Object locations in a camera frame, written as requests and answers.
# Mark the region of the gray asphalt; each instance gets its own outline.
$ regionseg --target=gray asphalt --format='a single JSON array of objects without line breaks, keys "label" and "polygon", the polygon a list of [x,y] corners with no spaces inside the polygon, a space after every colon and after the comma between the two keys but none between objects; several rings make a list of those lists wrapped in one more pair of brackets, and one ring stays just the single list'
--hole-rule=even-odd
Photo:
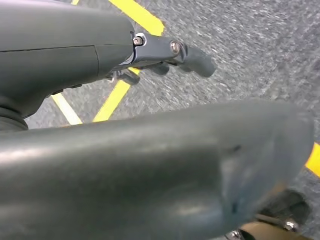
[{"label": "gray asphalt", "polygon": [[[314,114],[320,142],[320,4],[318,0],[139,0],[162,20],[165,36],[176,37],[212,55],[218,70],[210,79],[172,69],[165,77],[141,73],[112,116],[177,110],[243,99],[292,102]],[[121,11],[106,0],[79,5]],[[144,32],[134,23],[139,32]],[[85,123],[99,111],[114,84],[96,82],[63,95]],[[68,123],[51,99],[27,121],[31,128]],[[304,169],[293,185],[307,196],[313,215],[303,232],[320,239],[320,180]]]}]

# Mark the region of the gray rubber grip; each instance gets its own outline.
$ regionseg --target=gray rubber grip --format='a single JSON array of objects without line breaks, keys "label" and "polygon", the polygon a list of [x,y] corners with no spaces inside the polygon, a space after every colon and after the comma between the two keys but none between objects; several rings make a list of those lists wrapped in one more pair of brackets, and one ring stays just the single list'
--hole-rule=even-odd
[{"label": "gray rubber grip", "polygon": [[184,60],[184,65],[188,69],[195,72],[204,78],[209,78],[214,75],[216,67],[211,56],[198,47],[189,47],[187,49],[187,57]]}]

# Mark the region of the asphalt ground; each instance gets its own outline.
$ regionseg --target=asphalt ground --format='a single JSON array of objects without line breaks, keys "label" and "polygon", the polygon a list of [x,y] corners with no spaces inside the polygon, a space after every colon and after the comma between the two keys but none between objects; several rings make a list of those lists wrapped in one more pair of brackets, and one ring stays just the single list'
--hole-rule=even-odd
[{"label": "asphalt ground", "polygon": [[[175,69],[165,77],[141,72],[141,82],[131,87],[110,119],[231,100],[284,100],[313,113],[315,140],[320,142],[318,0],[137,2],[160,19],[165,26],[164,36],[198,46],[211,54],[218,69],[209,79]],[[108,0],[79,0],[78,5],[125,15]],[[132,23],[137,32],[146,32],[134,20]],[[115,84],[103,80],[68,89],[63,96],[82,123],[91,123]],[[47,99],[27,123],[31,129],[69,125],[52,98]],[[319,178],[304,169],[291,188],[305,194],[312,208],[303,233],[320,239]]]}]

